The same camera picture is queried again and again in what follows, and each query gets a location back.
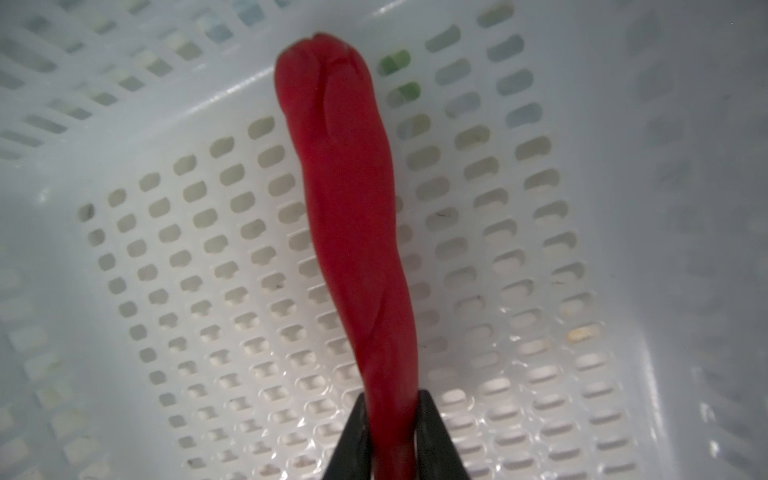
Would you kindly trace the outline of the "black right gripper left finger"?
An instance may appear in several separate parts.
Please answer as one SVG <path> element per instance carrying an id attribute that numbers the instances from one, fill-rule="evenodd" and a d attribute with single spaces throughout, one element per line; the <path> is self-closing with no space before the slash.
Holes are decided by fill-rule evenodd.
<path id="1" fill-rule="evenodd" d="M 371 434 L 365 395 L 361 393 L 355 401 L 322 479 L 370 480 L 371 472 Z"/>

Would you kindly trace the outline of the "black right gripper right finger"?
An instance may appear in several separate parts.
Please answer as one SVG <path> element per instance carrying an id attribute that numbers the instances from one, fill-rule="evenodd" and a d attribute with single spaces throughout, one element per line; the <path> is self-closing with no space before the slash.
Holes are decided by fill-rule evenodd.
<path id="1" fill-rule="evenodd" d="M 420 480 L 470 479 L 433 397 L 427 390 L 418 392 L 415 435 Z"/>

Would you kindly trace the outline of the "red chili pepper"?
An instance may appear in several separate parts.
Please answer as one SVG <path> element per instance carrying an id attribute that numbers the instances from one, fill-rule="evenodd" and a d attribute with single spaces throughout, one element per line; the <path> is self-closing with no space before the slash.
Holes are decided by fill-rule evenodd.
<path id="1" fill-rule="evenodd" d="M 280 54 L 275 88 L 301 163 L 315 254 L 362 377 L 373 475 L 412 479 L 417 334 L 370 71 L 352 46 L 319 33 Z"/>

